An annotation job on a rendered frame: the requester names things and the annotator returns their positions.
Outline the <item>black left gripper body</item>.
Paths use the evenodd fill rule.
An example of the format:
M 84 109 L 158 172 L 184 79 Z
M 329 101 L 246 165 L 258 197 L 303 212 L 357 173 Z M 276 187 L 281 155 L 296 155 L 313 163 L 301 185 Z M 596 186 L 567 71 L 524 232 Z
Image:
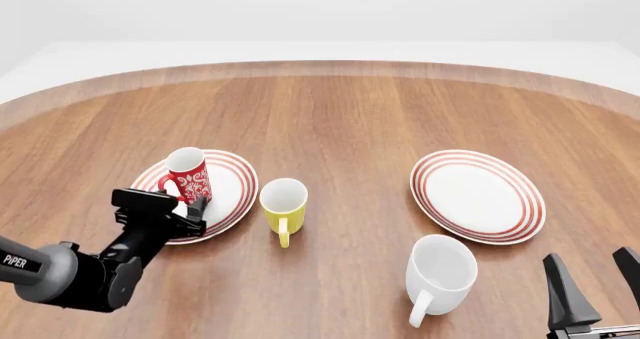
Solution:
M 166 241 L 200 237 L 206 231 L 206 223 L 184 218 L 173 212 L 136 212 L 132 209 L 117 209 L 115 220 L 123 224 L 124 231 L 137 231 Z

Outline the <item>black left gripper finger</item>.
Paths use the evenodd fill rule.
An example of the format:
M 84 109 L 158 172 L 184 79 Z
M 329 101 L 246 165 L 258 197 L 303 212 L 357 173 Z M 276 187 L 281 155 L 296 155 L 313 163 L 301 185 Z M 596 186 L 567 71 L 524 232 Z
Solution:
M 194 224 L 202 222 L 208 201 L 208 197 L 199 196 L 193 203 L 189 204 L 187 206 L 187 220 Z

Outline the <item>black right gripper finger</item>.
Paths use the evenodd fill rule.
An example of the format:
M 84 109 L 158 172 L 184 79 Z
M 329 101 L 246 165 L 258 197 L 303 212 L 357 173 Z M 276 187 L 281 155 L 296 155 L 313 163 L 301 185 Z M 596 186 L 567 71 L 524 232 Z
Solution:
M 630 247 L 622 247 L 612 256 L 640 310 L 640 254 Z
M 598 311 L 581 292 L 559 254 L 543 259 L 548 287 L 548 328 L 551 331 L 590 331 L 602 320 Z

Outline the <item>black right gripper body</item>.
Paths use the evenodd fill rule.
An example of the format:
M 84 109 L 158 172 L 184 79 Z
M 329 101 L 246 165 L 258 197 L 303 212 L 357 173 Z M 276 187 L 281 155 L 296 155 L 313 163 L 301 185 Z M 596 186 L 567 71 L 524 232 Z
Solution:
M 547 339 L 640 339 L 640 324 L 592 328 L 571 326 L 551 329 Z

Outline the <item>red mug with white pattern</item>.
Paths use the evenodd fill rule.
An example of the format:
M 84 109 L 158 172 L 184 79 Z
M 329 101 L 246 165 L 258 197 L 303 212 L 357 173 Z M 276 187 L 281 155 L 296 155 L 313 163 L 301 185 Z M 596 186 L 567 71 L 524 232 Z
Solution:
M 196 147 L 184 147 L 172 152 L 166 158 L 168 173 L 158 181 L 160 191 L 166 182 L 174 182 L 179 191 L 178 200 L 192 204 L 200 197 L 212 199 L 212 189 L 206 167 L 204 152 Z

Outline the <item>white plate with red rings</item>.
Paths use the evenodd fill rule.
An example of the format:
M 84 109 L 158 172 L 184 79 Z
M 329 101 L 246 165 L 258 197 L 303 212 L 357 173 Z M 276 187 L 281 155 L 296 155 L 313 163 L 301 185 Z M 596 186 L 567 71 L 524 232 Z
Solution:
M 212 200 L 204 212 L 205 235 L 172 239 L 168 245 L 187 245 L 211 239 L 237 224 L 253 206 L 258 194 L 258 176 L 239 155 L 205 149 L 204 158 L 212 181 Z
M 411 171 L 409 188 L 432 221 L 474 242 L 526 242 L 546 221 L 546 205 L 533 182 L 481 152 L 447 149 L 425 155 Z

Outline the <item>yellow mug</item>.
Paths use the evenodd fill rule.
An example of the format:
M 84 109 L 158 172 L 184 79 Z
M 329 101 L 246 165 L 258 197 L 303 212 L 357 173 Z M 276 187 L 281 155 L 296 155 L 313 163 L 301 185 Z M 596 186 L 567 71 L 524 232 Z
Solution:
M 274 179 L 262 188 L 259 202 L 281 248 L 289 248 L 290 236 L 302 228 L 308 197 L 306 186 L 292 178 Z

